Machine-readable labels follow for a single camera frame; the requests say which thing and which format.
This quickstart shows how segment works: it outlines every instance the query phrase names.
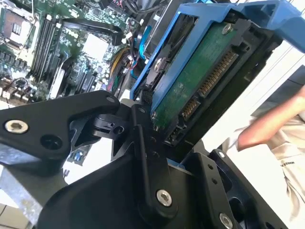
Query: motherboard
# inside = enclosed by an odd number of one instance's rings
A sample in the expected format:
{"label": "motherboard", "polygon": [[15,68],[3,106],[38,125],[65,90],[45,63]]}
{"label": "motherboard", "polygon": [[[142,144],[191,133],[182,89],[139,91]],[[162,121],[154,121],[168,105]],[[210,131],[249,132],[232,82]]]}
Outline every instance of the motherboard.
{"label": "motherboard", "polygon": [[[70,21],[110,25],[122,39]],[[139,26],[119,0],[104,9],[93,0],[1,0],[0,99],[18,106],[106,90]]]}

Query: silver screw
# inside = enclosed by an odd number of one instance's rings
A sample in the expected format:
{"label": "silver screw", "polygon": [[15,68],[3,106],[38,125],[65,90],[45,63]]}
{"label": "silver screw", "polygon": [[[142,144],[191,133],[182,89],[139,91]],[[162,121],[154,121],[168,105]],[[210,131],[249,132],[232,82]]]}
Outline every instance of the silver screw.
{"label": "silver screw", "polygon": [[221,156],[221,158],[225,158],[225,155],[223,152],[219,152],[219,155]]}
{"label": "silver screw", "polygon": [[232,24],[226,24],[226,26],[224,26],[222,34],[226,35],[228,34],[230,31],[232,30]]}
{"label": "silver screw", "polygon": [[7,121],[4,127],[8,132],[11,132],[13,134],[23,134],[29,129],[29,126],[21,120]]}
{"label": "silver screw", "polygon": [[158,70],[158,68],[159,68],[159,66],[160,66],[160,64],[161,64],[161,61],[162,61],[162,58],[159,58],[159,59],[157,60],[157,63],[156,63],[155,66],[154,66],[154,70],[155,70],[155,71]]}
{"label": "silver screw", "polygon": [[220,219],[221,223],[225,226],[225,228],[227,228],[227,229],[233,228],[233,223],[226,214],[220,213],[219,219]]}
{"label": "silver screw", "polygon": [[171,195],[163,189],[157,191],[157,199],[163,206],[169,207],[170,205],[172,205]]}
{"label": "silver screw", "polygon": [[152,119],[155,119],[157,116],[157,113],[154,111],[153,114],[152,114]]}

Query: yellow cable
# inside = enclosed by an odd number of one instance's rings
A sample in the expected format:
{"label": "yellow cable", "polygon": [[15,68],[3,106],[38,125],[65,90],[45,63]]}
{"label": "yellow cable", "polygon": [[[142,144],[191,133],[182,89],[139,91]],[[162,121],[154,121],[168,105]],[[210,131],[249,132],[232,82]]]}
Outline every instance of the yellow cable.
{"label": "yellow cable", "polygon": [[122,57],[123,53],[128,50],[128,48],[124,48],[120,51],[120,53],[118,54],[118,56],[116,57],[115,61],[113,62],[113,65],[112,65],[112,68],[111,68],[111,71],[110,71],[110,77],[112,76],[112,73],[116,67],[116,65],[118,64],[120,58]]}

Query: person's arm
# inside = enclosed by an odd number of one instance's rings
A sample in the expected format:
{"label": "person's arm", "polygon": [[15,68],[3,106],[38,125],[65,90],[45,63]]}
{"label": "person's arm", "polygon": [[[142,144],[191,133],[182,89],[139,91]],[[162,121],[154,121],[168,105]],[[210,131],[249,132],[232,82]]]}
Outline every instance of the person's arm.
{"label": "person's arm", "polygon": [[258,118],[238,137],[238,150],[266,143],[290,119],[305,110],[305,86],[291,99]]}

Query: blue plastic bracket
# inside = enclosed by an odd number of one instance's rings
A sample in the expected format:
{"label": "blue plastic bracket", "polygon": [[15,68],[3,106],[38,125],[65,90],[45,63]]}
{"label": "blue plastic bracket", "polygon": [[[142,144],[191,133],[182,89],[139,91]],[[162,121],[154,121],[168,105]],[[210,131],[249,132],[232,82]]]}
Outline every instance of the blue plastic bracket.
{"label": "blue plastic bracket", "polygon": [[305,52],[305,20],[298,11],[286,0],[267,0],[241,4],[198,4],[187,3],[180,5],[168,29],[162,37],[149,62],[140,74],[137,82],[130,92],[130,98],[134,99],[134,92],[145,79],[146,73],[155,61],[165,39],[172,30],[180,14],[191,15],[198,18],[196,25],[189,34],[183,47],[176,55],[167,73],[162,77],[152,97],[152,112],[158,107],[165,97],[187,61],[192,56],[196,47],[210,28],[213,22],[222,22],[230,10],[241,12],[246,18],[253,21],[261,28],[272,30],[301,52]]}

